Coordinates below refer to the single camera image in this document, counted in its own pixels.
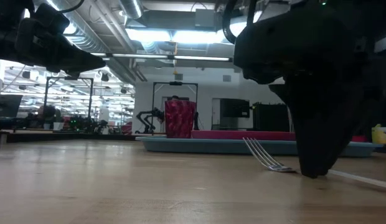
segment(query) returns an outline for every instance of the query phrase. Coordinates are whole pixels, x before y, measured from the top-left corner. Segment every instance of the metal frame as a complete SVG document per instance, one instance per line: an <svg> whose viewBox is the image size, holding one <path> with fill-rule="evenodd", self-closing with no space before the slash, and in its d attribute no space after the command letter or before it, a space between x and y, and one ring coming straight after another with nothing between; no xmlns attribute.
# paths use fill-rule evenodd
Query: metal frame
<svg viewBox="0 0 386 224"><path fill-rule="evenodd" d="M154 82L153 83L153 95L152 95L152 99L151 99L151 110L154 110L154 96L156 95L156 85L157 84L162 84L162 85L174 85L174 86L183 86L183 85L194 85L195 86L195 112L197 112L197 99L198 99L198 95L199 95L199 84L197 83L178 83L177 85L173 84L175 82Z"/></svg>
<svg viewBox="0 0 386 224"><path fill-rule="evenodd" d="M48 90L49 88L54 84L49 85L49 80L55 79L57 80L64 79L64 80L90 80L91 86L90 86L90 94L89 94L89 107L88 107L88 118L91 117L91 108L92 108L92 95L93 95L93 78L73 78L73 77L47 77L46 78L46 86L45 86L45 98L44 98L44 112L48 100Z"/></svg>

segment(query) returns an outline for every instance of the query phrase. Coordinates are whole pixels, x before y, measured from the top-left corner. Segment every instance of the metal fork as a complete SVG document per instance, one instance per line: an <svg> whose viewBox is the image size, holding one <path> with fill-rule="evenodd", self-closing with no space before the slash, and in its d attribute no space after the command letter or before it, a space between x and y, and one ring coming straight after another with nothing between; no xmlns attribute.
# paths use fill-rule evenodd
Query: metal fork
<svg viewBox="0 0 386 224"><path fill-rule="evenodd" d="M253 156L270 171L297 173L296 170L283 165L269 155L256 139L243 138L243 140Z"/></svg>

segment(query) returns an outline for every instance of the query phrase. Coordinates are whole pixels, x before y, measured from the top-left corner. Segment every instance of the red fabric cover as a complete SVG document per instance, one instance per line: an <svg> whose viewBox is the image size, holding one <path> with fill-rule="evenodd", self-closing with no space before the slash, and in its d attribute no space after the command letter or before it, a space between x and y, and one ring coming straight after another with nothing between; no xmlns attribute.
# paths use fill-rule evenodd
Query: red fabric cover
<svg viewBox="0 0 386 224"><path fill-rule="evenodd" d="M277 131L192 131L194 139L242 139L295 141L295 133ZM354 136L352 141L366 142L364 136Z"/></svg>
<svg viewBox="0 0 386 224"><path fill-rule="evenodd" d="M167 138L191 138L196 103L186 100L165 102Z"/></svg>

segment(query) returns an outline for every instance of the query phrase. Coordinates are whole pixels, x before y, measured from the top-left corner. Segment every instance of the ductwork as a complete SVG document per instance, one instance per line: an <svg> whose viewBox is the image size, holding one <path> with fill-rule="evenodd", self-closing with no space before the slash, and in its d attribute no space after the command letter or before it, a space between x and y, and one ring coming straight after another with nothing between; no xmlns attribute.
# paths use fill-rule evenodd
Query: ductwork
<svg viewBox="0 0 386 224"><path fill-rule="evenodd" d="M120 0L120 4L130 19L139 19L143 15L143 6L140 0Z"/></svg>
<svg viewBox="0 0 386 224"><path fill-rule="evenodd" d="M64 0L50 0L59 9L69 9L72 6ZM35 5L42 3L49 3L46 0L34 0ZM85 22L77 11L66 13L65 16L71 21L73 26L77 28L76 33L68 35L76 46L86 52L110 52L110 48L99 38L99 36L92 30L92 28ZM106 62L110 69L115 72L115 75L122 82L134 84L136 77L129 70L124 69L122 64L117 59L112 59Z"/></svg>

